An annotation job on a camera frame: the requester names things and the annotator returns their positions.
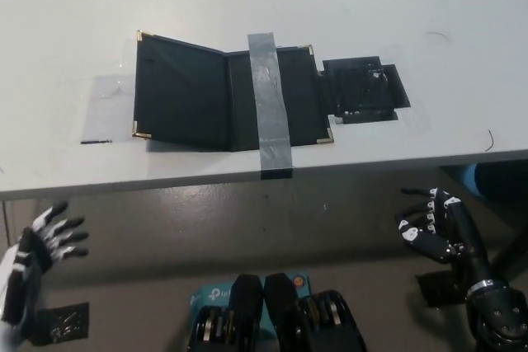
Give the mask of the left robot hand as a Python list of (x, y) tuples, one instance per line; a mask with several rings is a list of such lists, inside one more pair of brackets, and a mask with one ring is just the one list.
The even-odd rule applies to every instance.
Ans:
[(88, 233), (78, 228), (84, 217), (57, 219), (68, 208), (66, 201), (53, 204), (24, 228), (17, 243), (1, 261), (1, 321), (17, 328), (35, 306), (40, 277), (57, 263), (88, 255), (78, 243)]

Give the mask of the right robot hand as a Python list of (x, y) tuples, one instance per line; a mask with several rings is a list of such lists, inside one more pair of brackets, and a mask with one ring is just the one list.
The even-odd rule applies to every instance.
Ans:
[(469, 297), (504, 289), (508, 282), (492, 268), (483, 238), (464, 202), (439, 188), (402, 188), (425, 200), (394, 215), (405, 245), (440, 264), (451, 266), (448, 280)]

